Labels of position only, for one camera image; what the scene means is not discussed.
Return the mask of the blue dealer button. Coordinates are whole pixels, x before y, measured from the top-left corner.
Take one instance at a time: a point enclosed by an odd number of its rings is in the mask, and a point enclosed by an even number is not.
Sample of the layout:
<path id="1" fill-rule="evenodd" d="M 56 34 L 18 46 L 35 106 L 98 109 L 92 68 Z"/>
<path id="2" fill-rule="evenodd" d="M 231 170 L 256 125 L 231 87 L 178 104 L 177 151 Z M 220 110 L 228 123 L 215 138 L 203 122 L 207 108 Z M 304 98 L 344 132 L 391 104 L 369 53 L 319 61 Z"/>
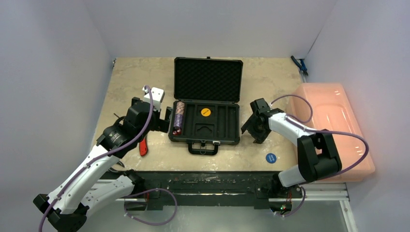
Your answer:
<path id="1" fill-rule="evenodd" d="M 268 163 L 270 163 L 270 164 L 273 164 L 273 163 L 275 163 L 275 162 L 277 161 L 277 157 L 276 157 L 276 155 L 273 154 L 273 153 L 268 153 L 268 154 L 265 156 L 265 159 L 266 159 L 266 161 L 267 161 Z"/>

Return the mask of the purple poker chip stack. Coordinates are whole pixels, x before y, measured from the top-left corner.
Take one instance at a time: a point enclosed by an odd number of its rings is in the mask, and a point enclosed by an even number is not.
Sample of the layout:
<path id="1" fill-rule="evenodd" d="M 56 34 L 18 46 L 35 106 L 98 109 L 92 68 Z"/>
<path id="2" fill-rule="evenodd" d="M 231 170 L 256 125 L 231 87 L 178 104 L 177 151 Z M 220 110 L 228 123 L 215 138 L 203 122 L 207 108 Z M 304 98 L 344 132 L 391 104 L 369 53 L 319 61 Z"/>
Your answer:
<path id="1" fill-rule="evenodd" d="M 177 129 L 181 129 L 182 125 L 183 125 L 183 113 L 175 113 L 173 127 L 177 130 Z"/>

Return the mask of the black poker set case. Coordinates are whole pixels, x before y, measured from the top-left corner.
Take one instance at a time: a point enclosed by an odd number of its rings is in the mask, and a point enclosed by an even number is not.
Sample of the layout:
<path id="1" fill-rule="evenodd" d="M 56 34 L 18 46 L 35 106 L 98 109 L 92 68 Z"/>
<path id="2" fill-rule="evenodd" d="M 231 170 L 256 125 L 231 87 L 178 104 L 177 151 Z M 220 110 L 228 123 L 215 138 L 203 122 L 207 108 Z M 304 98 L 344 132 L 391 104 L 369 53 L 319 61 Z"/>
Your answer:
<path id="1" fill-rule="evenodd" d="M 243 62 L 239 59 L 174 59 L 174 103 L 168 137 L 188 145 L 193 155 L 216 155 L 221 145 L 240 142 L 240 107 Z M 181 133 L 174 125 L 176 104 L 185 103 Z M 203 108 L 212 114 L 201 115 Z"/>

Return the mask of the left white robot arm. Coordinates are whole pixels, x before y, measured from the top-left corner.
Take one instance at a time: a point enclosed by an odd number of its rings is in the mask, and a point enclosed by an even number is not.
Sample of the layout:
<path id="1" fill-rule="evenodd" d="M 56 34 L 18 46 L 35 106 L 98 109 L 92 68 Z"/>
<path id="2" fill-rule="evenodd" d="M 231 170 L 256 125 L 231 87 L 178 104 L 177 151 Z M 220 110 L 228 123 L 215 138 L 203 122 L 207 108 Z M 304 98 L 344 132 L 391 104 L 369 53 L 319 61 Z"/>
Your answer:
<path id="1" fill-rule="evenodd" d="M 39 194 L 33 200 L 43 213 L 38 230 L 45 221 L 59 232 L 76 232 L 96 211 L 114 200 L 141 195 L 149 190 L 145 180 L 135 170 L 123 171 L 112 182 L 91 188 L 113 165 L 146 137 L 149 131 L 167 132 L 169 121 L 160 119 L 163 94 L 146 94 L 142 100 L 134 97 L 127 114 L 106 128 L 85 160 L 54 191 Z"/>

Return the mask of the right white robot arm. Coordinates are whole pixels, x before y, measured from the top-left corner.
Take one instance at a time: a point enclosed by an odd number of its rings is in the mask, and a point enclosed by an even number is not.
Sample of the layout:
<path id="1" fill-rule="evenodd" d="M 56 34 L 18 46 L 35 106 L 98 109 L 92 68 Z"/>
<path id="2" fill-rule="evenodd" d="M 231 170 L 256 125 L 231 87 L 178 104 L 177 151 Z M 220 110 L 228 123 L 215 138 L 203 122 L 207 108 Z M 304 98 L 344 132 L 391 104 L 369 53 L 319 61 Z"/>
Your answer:
<path id="1" fill-rule="evenodd" d="M 328 130 L 307 127 L 284 111 L 270 108 L 263 98 L 252 101 L 250 107 L 252 115 L 241 127 L 242 132 L 247 131 L 256 144 L 261 144 L 273 131 L 297 148 L 297 164 L 274 177 L 271 190 L 276 196 L 284 196 L 292 186 L 311 183 L 341 171 L 336 143 Z"/>

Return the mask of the yellow dealer button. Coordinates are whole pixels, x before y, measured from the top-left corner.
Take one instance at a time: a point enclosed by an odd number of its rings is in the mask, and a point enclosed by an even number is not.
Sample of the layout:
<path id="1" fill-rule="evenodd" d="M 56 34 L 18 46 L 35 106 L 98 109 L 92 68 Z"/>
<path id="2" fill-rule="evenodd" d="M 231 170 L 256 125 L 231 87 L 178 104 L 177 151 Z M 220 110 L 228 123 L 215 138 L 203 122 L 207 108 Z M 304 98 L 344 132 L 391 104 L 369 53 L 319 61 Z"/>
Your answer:
<path id="1" fill-rule="evenodd" d="M 203 108 L 201 110 L 201 115 L 204 117 L 208 117 L 212 114 L 212 111 L 209 108 Z"/>

